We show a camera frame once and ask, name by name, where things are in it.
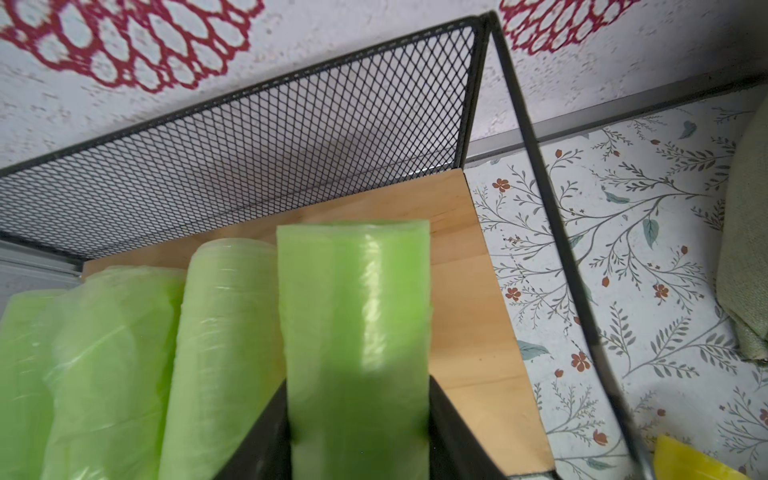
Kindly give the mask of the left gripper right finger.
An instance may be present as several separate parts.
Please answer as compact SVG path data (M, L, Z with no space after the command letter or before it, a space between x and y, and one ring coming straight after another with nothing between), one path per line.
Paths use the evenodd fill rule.
M433 376L429 379L429 442L431 480L506 479Z

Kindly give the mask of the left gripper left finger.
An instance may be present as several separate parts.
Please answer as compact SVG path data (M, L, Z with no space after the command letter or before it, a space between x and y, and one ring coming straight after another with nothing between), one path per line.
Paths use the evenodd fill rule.
M291 480L287 382L283 381L215 480Z

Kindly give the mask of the green bag roll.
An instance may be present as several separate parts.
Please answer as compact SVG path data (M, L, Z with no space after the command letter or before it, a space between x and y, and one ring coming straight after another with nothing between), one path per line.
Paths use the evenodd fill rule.
M201 245L187 268L159 478L214 478L284 378L275 247Z
M157 477L184 284L178 269L113 267L55 302L42 478Z
M279 312L296 479L429 475L430 225L283 225Z
M45 310L62 289L12 296L1 320L1 477L38 479L53 420L44 377L57 319Z

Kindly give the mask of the black wire wooden shelf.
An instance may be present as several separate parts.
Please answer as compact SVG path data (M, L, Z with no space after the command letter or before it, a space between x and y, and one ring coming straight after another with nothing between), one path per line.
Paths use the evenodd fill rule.
M499 17L467 16L1 172L1 238L74 264L465 165L494 46L595 371L654 475L601 345Z

